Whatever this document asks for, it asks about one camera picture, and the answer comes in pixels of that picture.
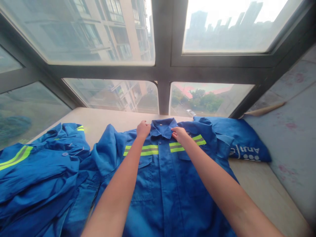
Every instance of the white countertop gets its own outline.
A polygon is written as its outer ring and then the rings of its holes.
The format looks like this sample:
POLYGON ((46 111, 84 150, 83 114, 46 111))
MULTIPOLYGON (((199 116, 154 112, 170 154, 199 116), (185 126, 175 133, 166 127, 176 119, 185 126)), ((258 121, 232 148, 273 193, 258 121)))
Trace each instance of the white countertop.
MULTIPOLYGON (((135 129, 141 120, 151 123, 152 120, 167 118, 175 118, 177 122, 193 120, 185 117, 76 108, 46 131, 60 122, 81 124, 92 149, 108 124, 112 124, 118 132, 124 132, 135 129)), ((240 185, 285 236, 312 236, 311 228, 267 163, 230 159, 229 164, 240 185)))

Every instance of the shirt collar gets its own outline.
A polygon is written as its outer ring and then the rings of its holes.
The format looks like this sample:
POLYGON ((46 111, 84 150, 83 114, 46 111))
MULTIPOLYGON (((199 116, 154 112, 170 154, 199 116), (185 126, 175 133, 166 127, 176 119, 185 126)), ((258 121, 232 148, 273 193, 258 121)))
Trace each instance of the shirt collar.
POLYGON ((177 121, 174 118, 167 118, 161 120, 153 120, 151 122, 150 136, 163 136, 167 139, 171 138, 171 129, 178 127, 177 121))

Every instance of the reflective stripe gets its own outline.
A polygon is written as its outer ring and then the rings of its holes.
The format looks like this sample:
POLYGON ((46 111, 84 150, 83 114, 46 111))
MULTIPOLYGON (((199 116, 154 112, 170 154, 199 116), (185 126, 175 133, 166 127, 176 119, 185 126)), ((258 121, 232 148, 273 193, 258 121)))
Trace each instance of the reflective stripe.
POLYGON ((77 127, 77 131, 84 131, 83 126, 77 127))
MULTIPOLYGON (((123 156, 127 156, 129 150, 132 146, 126 146, 123 156)), ((147 145, 142 147, 141 156, 146 155, 158 155, 158 146, 157 145, 147 145)))
POLYGON ((179 147, 179 148, 173 148, 173 149, 170 149, 170 152, 177 152, 177 151, 184 151, 184 148, 183 147, 179 147))
POLYGON ((0 164, 0 171, 25 160, 30 155, 32 149, 32 146, 23 146, 15 157, 0 164))
MULTIPOLYGON (((202 137, 202 135, 198 135, 196 137, 193 137, 192 138, 196 143, 197 145, 205 145, 206 144, 206 141, 204 140, 204 138, 202 137)), ((177 152, 177 151, 184 151, 184 148, 183 146, 181 146, 180 143, 169 143, 169 146, 170 146, 170 152, 177 152)))

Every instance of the glass pane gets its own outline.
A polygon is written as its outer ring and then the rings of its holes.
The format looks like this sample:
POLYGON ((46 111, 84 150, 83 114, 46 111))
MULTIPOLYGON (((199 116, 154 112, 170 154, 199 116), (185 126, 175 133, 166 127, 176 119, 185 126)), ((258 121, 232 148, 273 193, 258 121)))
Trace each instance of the glass pane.
POLYGON ((64 78, 89 108, 159 114, 157 86, 149 81, 64 78))
POLYGON ((183 53, 264 53, 303 0, 189 0, 183 53))
POLYGON ((0 94, 0 150, 27 143, 70 111, 40 82, 0 94))
POLYGON ((21 64, 0 47, 0 73, 13 71, 20 68, 22 68, 21 64))
POLYGON ((155 64, 151 0, 1 0, 0 12, 48 64, 155 64))
POLYGON ((171 83, 169 115, 229 117, 253 85, 171 83))

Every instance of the forearm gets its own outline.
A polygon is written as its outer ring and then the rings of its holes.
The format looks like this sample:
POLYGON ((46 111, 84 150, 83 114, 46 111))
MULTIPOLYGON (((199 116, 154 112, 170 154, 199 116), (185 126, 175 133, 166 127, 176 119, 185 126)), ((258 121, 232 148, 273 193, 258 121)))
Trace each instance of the forearm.
POLYGON ((82 236, 122 236, 145 139, 136 138, 103 192, 82 236))
POLYGON ((182 145, 237 236, 283 236, 244 189, 192 139, 182 145))

